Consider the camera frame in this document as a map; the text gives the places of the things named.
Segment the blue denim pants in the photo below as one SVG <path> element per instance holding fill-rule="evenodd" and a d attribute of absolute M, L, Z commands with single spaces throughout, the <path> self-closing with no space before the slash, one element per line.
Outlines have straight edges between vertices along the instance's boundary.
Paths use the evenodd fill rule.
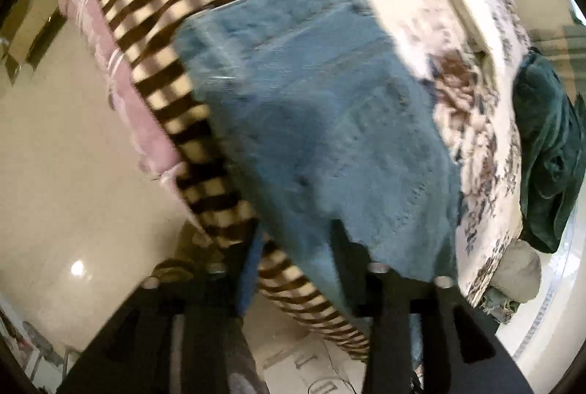
<path fill-rule="evenodd" d="M 456 275 L 460 172 L 368 0 L 237 0 L 173 47 L 234 184 L 335 306 L 333 220 L 402 276 Z"/>

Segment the frayed light denim garment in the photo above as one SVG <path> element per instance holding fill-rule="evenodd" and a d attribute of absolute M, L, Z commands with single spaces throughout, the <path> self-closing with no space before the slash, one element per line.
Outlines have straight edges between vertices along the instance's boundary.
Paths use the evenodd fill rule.
<path fill-rule="evenodd" d="M 483 293 L 480 308 L 499 324 L 508 324 L 518 311 L 520 302 L 512 300 L 494 287 L 488 287 Z"/>

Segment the grey folded cloth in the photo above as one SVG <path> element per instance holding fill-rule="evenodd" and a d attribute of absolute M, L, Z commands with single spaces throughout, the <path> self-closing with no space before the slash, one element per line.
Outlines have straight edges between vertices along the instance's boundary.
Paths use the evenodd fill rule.
<path fill-rule="evenodd" d="M 490 286 L 521 304 L 533 300 L 541 284 L 541 260 L 527 242 L 515 240 L 508 245 Z"/>

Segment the dark green garment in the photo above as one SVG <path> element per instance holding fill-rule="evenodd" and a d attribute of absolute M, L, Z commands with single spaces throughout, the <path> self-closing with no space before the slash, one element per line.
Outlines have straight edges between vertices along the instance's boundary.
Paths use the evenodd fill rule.
<path fill-rule="evenodd" d="M 585 175 L 585 101 L 571 99 L 548 59 L 529 49 L 512 89 L 522 146 L 520 238 L 554 253 Z"/>

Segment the green striped curtain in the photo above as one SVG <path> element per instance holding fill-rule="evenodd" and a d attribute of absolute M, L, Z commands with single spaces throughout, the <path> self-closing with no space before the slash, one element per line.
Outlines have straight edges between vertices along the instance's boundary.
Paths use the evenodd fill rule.
<path fill-rule="evenodd" d="M 571 100 L 585 97 L 586 30 L 583 25 L 531 30 L 533 45 L 550 61 Z"/>

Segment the pink plaid bed sheet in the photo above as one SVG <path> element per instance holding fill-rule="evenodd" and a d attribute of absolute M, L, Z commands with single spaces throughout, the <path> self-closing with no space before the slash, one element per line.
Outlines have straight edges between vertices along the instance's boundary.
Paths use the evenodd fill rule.
<path fill-rule="evenodd" d="M 60 11 L 85 38 L 104 74 L 109 105 L 130 133 L 141 170 L 159 181 L 188 210 L 177 185 L 177 177 L 187 171 L 187 164 L 134 87 L 130 63 L 112 37 L 98 0 L 58 0 L 58 3 Z"/>

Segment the floral and striped fleece blanket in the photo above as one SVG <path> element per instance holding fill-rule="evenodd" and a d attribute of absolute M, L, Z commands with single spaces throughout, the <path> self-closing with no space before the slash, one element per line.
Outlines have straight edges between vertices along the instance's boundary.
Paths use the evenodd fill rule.
<path fill-rule="evenodd" d="M 97 0 L 132 86 L 179 153 L 176 186 L 223 246 L 249 236 L 250 206 L 230 185 L 209 111 L 171 46 L 191 14 L 233 0 Z M 512 82 L 529 45 L 513 0 L 371 0 L 398 53 L 438 96 L 434 119 L 460 166 L 467 211 L 456 233 L 460 286 L 472 304 L 522 231 Z"/>

